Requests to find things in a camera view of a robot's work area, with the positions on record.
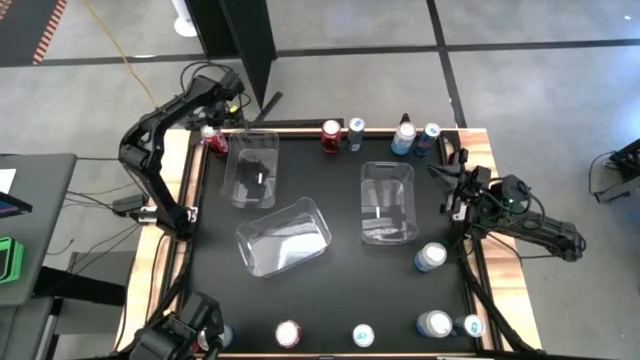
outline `transparent plastic bin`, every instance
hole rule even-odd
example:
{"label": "transparent plastic bin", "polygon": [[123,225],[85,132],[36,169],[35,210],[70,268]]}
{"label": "transparent plastic bin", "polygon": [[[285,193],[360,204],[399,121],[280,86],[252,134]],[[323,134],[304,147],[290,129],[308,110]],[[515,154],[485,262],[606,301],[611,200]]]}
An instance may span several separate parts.
{"label": "transparent plastic bin", "polygon": [[271,215],[239,225],[236,240],[251,275],[269,277],[324,253],[331,233],[316,203],[300,198]]}
{"label": "transparent plastic bin", "polygon": [[268,130],[234,132],[220,195],[238,208],[267,209],[276,203],[278,134]]}
{"label": "transparent plastic bin", "polygon": [[400,245],[418,237],[413,168],[394,162],[368,162],[360,173],[362,241]]}

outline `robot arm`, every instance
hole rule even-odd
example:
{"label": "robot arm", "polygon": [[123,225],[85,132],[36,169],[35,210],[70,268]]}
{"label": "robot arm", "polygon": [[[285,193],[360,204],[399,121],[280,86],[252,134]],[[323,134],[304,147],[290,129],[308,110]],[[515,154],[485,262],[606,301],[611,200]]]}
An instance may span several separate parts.
{"label": "robot arm", "polygon": [[213,108],[220,117],[208,118],[211,126],[224,121],[225,102],[244,91],[237,74],[229,72],[221,82],[196,76],[184,93],[146,114],[120,142],[118,159],[125,169],[136,174],[157,206],[156,224],[167,234],[188,237],[189,209],[176,203],[160,176],[166,131],[199,107]]}
{"label": "robot arm", "polygon": [[[491,170],[477,166],[464,170],[466,150],[451,157],[449,166],[431,166],[455,189],[444,212],[464,213],[464,228],[471,238],[484,239],[490,231],[512,236],[544,247],[565,261],[576,261],[586,249],[586,241],[575,225],[546,216],[544,207],[527,185],[514,175],[491,179]],[[542,213],[531,211],[537,202]]]}

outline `gray floor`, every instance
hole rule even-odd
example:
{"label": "gray floor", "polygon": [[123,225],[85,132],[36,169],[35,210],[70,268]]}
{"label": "gray floor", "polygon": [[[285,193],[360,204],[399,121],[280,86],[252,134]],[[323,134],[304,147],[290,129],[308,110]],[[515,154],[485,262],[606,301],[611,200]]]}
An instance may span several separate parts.
{"label": "gray floor", "polygon": [[[128,55],[202,52],[197,39],[173,32],[168,0],[91,2]],[[434,43],[422,0],[268,5],[279,49]],[[632,0],[437,0],[437,6],[450,44],[640,38],[640,6]],[[79,1],[70,0],[47,59],[116,55]],[[639,59],[640,47],[451,54],[468,125],[489,129],[500,173],[523,178],[550,216],[574,222],[589,242],[577,263],[525,264],[542,345],[550,353],[635,359],[640,352],[640,200],[599,205],[587,191],[591,160],[640,137]],[[239,61],[228,64],[244,76]],[[185,65],[138,64],[135,70],[164,102],[179,91]],[[121,65],[0,69],[0,78],[3,152],[115,156],[123,132],[152,109]],[[360,116],[371,126],[389,126],[409,112],[419,123],[454,125],[434,53],[278,59],[267,98],[276,91],[285,97],[268,119]],[[250,106],[249,118],[257,111]],[[613,180],[600,167],[594,178],[598,188]],[[101,191],[127,183],[117,164],[82,162],[72,188]],[[50,250],[75,241],[46,263],[63,268],[71,251],[87,251],[127,224],[103,210],[66,208]],[[117,250],[135,248],[132,237]],[[527,244],[518,249],[540,251]],[[90,342],[108,352],[112,338],[63,339],[58,358]]]}

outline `red bottle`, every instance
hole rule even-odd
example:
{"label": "red bottle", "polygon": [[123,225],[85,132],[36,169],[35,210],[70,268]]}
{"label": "red bottle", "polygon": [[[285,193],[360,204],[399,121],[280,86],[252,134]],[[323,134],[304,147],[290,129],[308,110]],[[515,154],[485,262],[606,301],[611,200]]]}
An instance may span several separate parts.
{"label": "red bottle", "polygon": [[209,145],[215,156],[223,157],[229,153],[229,144],[224,138],[222,130],[214,129],[211,126],[203,126],[201,130],[202,142]]}
{"label": "red bottle", "polygon": [[327,120],[322,125],[322,149],[327,154],[337,154],[340,151],[340,140],[342,133],[340,132],[340,124],[335,120]]}

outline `orange and black tape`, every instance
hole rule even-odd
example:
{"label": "orange and black tape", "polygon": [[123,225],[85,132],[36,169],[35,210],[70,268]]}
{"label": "orange and black tape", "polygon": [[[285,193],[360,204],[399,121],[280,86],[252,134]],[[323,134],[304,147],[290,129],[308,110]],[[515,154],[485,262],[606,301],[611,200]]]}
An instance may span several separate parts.
{"label": "orange and black tape", "polygon": [[44,30],[42,34],[42,38],[40,39],[40,43],[38,47],[36,47],[36,51],[33,54],[33,65],[38,65],[44,60],[44,56],[47,53],[47,49],[49,48],[49,44],[51,43],[51,39],[53,39],[53,34],[56,32],[58,28],[58,24],[60,24],[60,20],[62,20],[62,14],[64,13],[64,8],[67,6],[67,0],[58,0],[56,3],[55,9],[53,9],[53,13],[49,18],[49,23],[47,24],[47,28]]}
{"label": "orange and black tape", "polygon": [[7,16],[7,12],[9,11],[9,7],[12,2],[13,0],[0,0],[0,20]]}

